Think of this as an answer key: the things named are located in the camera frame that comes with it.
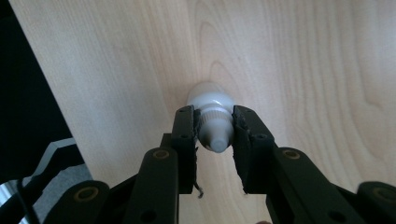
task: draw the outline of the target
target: wooden surface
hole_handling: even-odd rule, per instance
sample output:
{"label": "wooden surface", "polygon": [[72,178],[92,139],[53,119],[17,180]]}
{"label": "wooden surface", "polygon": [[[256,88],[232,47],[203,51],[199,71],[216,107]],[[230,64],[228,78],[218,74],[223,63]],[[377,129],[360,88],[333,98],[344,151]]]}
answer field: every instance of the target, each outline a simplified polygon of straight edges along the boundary
{"label": "wooden surface", "polygon": [[[95,179],[115,186],[212,80],[335,184],[396,185],[396,1],[10,0]],[[269,220],[232,150],[198,152],[180,223]]]}

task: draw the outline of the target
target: wooden table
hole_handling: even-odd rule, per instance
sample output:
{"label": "wooden table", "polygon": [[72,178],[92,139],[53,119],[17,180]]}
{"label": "wooden table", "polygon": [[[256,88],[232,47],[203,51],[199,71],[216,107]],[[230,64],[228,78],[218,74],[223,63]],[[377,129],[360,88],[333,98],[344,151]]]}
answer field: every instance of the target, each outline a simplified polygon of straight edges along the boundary
{"label": "wooden table", "polygon": [[[115,186],[201,81],[335,184],[396,185],[396,1],[10,0],[94,179]],[[269,220],[233,152],[198,151],[180,223]]]}

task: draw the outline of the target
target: light wood grain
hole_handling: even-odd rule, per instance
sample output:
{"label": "light wood grain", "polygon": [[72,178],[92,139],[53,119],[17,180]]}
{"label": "light wood grain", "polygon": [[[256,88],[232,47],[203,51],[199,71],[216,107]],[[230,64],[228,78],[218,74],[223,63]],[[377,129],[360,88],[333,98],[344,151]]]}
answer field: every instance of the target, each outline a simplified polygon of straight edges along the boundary
{"label": "light wood grain", "polygon": [[[200,81],[335,184],[396,185],[396,1],[10,1],[95,179],[115,186]],[[198,152],[180,223],[269,220],[232,151]]]}

